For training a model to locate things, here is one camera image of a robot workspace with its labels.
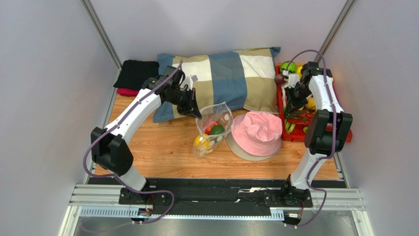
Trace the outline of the red apple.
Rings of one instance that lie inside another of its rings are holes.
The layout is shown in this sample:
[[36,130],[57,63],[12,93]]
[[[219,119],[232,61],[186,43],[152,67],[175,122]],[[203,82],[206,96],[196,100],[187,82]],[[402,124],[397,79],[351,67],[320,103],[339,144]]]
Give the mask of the red apple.
[[209,120],[206,124],[205,124],[205,133],[207,135],[210,135],[210,132],[212,130],[212,128],[216,125],[219,125],[219,122],[214,121],[214,120]]

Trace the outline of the clear dotted zip bag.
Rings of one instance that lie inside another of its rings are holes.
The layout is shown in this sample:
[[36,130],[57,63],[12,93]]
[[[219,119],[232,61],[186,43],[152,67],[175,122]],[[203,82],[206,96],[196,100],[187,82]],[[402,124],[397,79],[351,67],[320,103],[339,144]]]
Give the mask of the clear dotted zip bag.
[[212,153],[231,133],[234,117],[226,102],[206,106],[200,112],[202,118],[196,118],[198,136],[192,151],[196,156],[204,157]]

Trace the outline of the green avocado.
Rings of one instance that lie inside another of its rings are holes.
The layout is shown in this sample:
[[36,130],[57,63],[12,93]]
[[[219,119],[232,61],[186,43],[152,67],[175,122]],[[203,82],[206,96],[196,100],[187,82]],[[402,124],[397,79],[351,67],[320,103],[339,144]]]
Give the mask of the green avocado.
[[222,124],[219,124],[212,128],[210,135],[220,135],[223,132],[225,132],[224,126]]

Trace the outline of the yellow apple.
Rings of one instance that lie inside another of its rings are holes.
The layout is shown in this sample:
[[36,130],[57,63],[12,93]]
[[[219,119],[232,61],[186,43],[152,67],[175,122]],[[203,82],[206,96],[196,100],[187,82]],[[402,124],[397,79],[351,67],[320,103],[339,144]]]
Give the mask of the yellow apple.
[[194,153],[197,156],[201,156],[206,154],[207,151],[209,151],[210,149],[210,141],[208,139],[206,139],[206,137],[208,136],[208,134],[203,134],[202,136],[197,136],[194,140]]

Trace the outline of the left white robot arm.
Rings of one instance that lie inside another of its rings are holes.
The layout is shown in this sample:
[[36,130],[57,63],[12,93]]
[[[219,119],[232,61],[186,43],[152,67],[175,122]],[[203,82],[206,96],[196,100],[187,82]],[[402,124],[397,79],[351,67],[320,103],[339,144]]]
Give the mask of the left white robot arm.
[[143,122],[163,103],[177,107],[184,116],[201,119],[193,83],[196,75],[186,76],[178,67],[167,66],[161,75],[148,78],[131,104],[104,128],[96,127],[90,134],[87,154],[92,162],[109,171],[129,191],[145,194],[147,180],[133,166],[129,143]]

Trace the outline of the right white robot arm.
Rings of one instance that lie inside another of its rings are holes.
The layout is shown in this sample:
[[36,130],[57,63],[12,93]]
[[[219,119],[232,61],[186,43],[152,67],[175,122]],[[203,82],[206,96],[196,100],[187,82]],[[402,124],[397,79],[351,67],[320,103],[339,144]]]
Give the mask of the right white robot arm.
[[341,108],[333,89],[329,69],[320,68],[316,62],[308,62],[301,69],[302,75],[291,73],[288,68],[282,75],[288,85],[284,91],[286,109],[296,112],[307,104],[308,96],[314,99],[316,112],[304,136],[305,154],[296,170],[285,182],[281,198],[288,205],[305,201],[311,183],[320,167],[340,152],[351,129],[353,116]]

